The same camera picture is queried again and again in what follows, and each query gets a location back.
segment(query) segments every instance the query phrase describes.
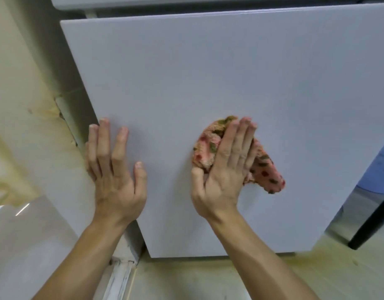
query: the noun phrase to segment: pink cloth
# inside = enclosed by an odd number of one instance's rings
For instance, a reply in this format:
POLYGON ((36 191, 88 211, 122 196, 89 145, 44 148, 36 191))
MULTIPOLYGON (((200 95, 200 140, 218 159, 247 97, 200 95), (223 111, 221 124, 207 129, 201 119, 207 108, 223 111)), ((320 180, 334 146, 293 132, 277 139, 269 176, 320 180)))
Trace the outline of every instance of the pink cloth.
MULTIPOLYGON (((230 115, 226 119, 214 121, 203 131, 194 146, 193 164, 202 168, 207 174, 210 172, 224 132, 229 123, 237 118, 230 115)), ((285 180, 275 168, 274 162, 259 140, 254 139, 254 141, 259 143, 259 151, 249 174, 245 178, 244 185, 246 183, 257 183, 269 194, 278 193, 284 189, 285 180)))

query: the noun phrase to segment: blue plastic container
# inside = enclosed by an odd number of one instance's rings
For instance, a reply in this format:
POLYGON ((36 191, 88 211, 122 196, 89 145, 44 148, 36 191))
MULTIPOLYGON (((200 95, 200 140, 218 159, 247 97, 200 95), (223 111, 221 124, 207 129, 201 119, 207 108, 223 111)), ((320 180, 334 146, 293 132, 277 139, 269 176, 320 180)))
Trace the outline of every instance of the blue plastic container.
POLYGON ((374 193, 384 194, 384 146, 372 161, 357 186, 374 193))

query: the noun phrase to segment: person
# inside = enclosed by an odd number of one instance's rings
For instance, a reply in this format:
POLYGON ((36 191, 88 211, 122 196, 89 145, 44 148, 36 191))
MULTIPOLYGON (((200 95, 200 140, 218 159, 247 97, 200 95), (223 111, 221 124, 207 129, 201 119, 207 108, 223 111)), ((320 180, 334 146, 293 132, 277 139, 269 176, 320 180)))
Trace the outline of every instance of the person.
MULTIPOLYGON (((236 204, 257 147, 256 125, 249 118, 233 121, 219 145, 204 180, 191 171, 191 198, 238 271, 252 300, 318 300, 316 294, 269 248, 238 212, 236 204)), ((130 222, 141 214, 147 198, 147 173, 141 162, 126 166, 128 129, 122 127, 110 150, 110 123, 104 118, 89 127, 86 168, 94 181, 96 209, 72 251, 46 281, 34 300, 92 299, 114 249, 130 222)))

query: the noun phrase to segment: yellow stained floor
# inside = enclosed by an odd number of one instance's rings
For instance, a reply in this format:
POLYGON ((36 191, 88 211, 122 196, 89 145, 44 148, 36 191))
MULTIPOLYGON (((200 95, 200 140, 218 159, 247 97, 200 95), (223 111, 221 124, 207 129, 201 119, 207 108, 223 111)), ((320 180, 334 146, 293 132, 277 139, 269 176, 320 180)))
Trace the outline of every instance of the yellow stained floor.
MULTIPOLYGON (((282 257, 324 300, 384 300, 384 226, 359 250, 346 246, 378 206, 354 191, 311 252, 282 257)), ((247 300, 227 258, 154 260, 146 253, 127 300, 247 300)))

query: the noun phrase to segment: black chair leg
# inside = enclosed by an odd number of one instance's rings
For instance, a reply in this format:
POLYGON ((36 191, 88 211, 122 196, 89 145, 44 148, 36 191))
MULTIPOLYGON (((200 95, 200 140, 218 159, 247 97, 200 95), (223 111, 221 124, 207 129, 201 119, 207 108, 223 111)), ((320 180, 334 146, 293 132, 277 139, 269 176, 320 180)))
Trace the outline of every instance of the black chair leg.
POLYGON ((374 235, 384 225, 384 201, 371 214, 367 221, 359 228, 353 236, 348 246, 353 250, 357 250, 372 235, 374 235))

